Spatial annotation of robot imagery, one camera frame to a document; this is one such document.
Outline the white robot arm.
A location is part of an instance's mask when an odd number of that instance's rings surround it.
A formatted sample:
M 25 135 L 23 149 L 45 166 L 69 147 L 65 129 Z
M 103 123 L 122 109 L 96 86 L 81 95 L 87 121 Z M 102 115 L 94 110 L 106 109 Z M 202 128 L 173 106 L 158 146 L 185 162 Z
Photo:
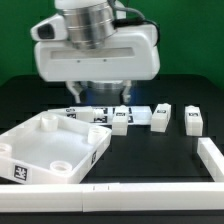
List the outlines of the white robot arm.
M 76 100 L 84 83 L 122 88 L 159 72 L 158 25 L 118 0 L 54 0 L 57 13 L 31 29 L 39 75 L 64 82 Z

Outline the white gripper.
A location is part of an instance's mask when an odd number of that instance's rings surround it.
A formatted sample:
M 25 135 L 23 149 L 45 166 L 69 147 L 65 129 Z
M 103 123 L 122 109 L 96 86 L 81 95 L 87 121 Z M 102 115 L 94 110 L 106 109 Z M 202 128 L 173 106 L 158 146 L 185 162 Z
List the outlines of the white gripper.
M 123 82 L 122 99 L 131 100 L 131 80 L 151 80 L 159 72 L 159 34 L 151 24 L 126 26 L 107 37 L 100 48 L 77 49 L 68 39 L 64 18 L 56 14 L 30 30 L 39 75 L 48 82 L 66 82 L 80 103 L 82 87 L 74 81 Z

